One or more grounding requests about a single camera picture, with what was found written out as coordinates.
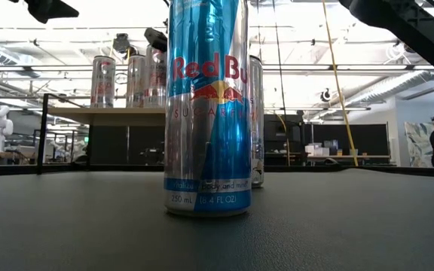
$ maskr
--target silver can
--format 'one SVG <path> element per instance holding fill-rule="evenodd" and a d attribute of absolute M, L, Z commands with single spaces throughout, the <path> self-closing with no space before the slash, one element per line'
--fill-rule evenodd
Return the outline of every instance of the silver can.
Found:
<path fill-rule="evenodd" d="M 264 87 L 262 63 L 257 56 L 250 56 L 250 104 L 252 124 L 252 187 L 264 183 Z"/>
<path fill-rule="evenodd" d="M 115 100 L 115 60 L 108 56 L 96 56 L 93 60 L 91 81 L 92 108 L 113 108 Z"/>
<path fill-rule="evenodd" d="M 153 48 L 147 47 L 147 81 L 145 91 L 144 107 L 164 108 L 167 92 L 167 54 Z"/>
<path fill-rule="evenodd" d="M 145 57 L 131 56 L 128 63 L 127 108 L 142 108 L 145 93 Z"/>
<path fill-rule="evenodd" d="M 202 18 L 212 20 L 202 23 Z M 164 179 L 168 212 L 224 217 L 244 213 L 251 204 L 247 29 L 246 0 L 205 5 L 171 1 Z"/>

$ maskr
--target can rim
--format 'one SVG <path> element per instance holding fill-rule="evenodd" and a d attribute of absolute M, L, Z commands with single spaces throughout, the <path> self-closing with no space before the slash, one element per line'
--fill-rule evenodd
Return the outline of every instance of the can rim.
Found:
<path fill-rule="evenodd" d="M 260 58 L 258 58 L 257 56 L 253 56 L 253 55 L 250 55 L 250 57 L 252 57 L 252 58 L 254 58 L 254 59 L 258 60 L 259 62 L 261 62 L 261 59 L 260 59 Z"/>
<path fill-rule="evenodd" d="M 108 59 L 115 60 L 113 57 L 110 57 L 110 56 L 95 56 L 95 59 L 97 59 L 97 58 L 108 58 Z"/>

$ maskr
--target black table surface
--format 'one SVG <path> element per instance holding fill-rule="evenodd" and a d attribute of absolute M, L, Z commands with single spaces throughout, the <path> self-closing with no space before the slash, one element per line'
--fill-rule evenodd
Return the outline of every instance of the black table surface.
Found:
<path fill-rule="evenodd" d="M 265 178 L 246 215 L 190 219 L 162 173 L 0 176 L 0 270 L 434 270 L 434 178 Z"/>

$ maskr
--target white wall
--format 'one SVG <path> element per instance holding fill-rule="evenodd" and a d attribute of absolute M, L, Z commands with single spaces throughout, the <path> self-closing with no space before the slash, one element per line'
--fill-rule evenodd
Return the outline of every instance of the white wall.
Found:
<path fill-rule="evenodd" d="M 421 89 L 428 88 L 430 84 L 422 85 Z M 402 166 L 410 166 L 408 142 L 405 134 L 405 122 L 426 123 L 431 122 L 434 116 L 434 93 L 421 96 L 409 101 L 396 98 L 396 122 L 399 134 L 399 153 Z"/>

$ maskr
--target wall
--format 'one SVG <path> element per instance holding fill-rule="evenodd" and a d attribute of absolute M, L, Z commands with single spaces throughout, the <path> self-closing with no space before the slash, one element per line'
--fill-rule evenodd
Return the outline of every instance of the wall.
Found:
<path fill-rule="evenodd" d="M 398 127 L 396 123 L 396 100 L 386 99 L 382 104 L 370 106 L 370 111 L 352 111 L 348 115 L 350 124 L 388 124 L 391 162 L 399 165 Z"/>
<path fill-rule="evenodd" d="M 430 84 L 423 84 L 421 89 L 428 88 Z M 396 99 L 396 122 L 399 134 L 399 153 L 402 166 L 410 165 L 408 142 L 405 134 L 405 122 L 426 123 L 434 116 L 434 93 L 421 96 L 409 101 Z"/>

